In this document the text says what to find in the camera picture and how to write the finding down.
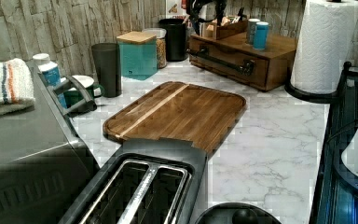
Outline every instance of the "dish towel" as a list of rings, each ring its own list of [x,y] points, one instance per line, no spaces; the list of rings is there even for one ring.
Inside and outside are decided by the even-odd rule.
[[[0,63],[0,116],[34,104],[34,83],[21,59]]]

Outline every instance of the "paper towel roll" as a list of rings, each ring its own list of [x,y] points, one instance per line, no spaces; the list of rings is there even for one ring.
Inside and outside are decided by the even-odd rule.
[[[315,94],[337,89],[358,19],[358,2],[308,0],[290,82]]]

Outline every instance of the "wooden drawer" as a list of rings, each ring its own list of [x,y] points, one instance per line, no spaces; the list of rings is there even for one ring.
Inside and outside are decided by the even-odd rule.
[[[215,63],[210,60],[205,60],[202,57],[190,56],[190,61],[192,63],[198,63],[200,66],[204,64],[204,67],[210,67],[210,69],[217,70],[218,74],[228,76],[230,78],[236,79],[238,81],[245,82],[247,84],[254,84],[262,88],[266,83],[267,70],[269,67],[269,61],[257,58],[255,56],[238,52],[235,49],[227,49],[211,43],[199,41],[195,39],[190,42],[190,49],[199,51],[201,49],[208,50],[208,56],[225,61],[227,63],[232,63],[238,67],[244,66],[244,62],[251,61],[254,63],[254,68],[252,69],[251,74],[245,75],[240,72],[238,69],[232,67],[224,66],[220,63]]]
[[[190,62],[261,91],[270,91],[284,84],[296,55],[294,39],[273,35],[269,39],[269,48],[254,50],[245,44],[245,36],[246,33],[242,33],[214,40],[192,35],[188,50]]]

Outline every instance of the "wood-look backsplash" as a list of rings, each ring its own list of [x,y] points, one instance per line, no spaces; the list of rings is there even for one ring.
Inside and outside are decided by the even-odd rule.
[[[275,34],[298,37],[305,0],[227,0],[227,14],[245,7]],[[29,62],[46,52],[63,74],[94,71],[91,46],[128,31],[157,27],[164,0],[0,0],[0,61]],[[358,22],[348,55],[358,66]]]
[[[162,0],[0,0],[0,61],[46,52],[63,74],[93,73],[91,46],[156,27]]]

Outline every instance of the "marble countertop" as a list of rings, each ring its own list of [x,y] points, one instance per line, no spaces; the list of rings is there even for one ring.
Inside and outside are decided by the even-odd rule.
[[[234,92],[247,108],[208,161],[208,207],[249,203],[282,224],[309,223],[329,105],[300,101],[283,87],[258,91],[189,63],[169,63],[145,81],[122,78],[123,94],[98,98],[98,109],[72,119],[102,166],[120,147],[103,137],[103,123],[166,81]]]

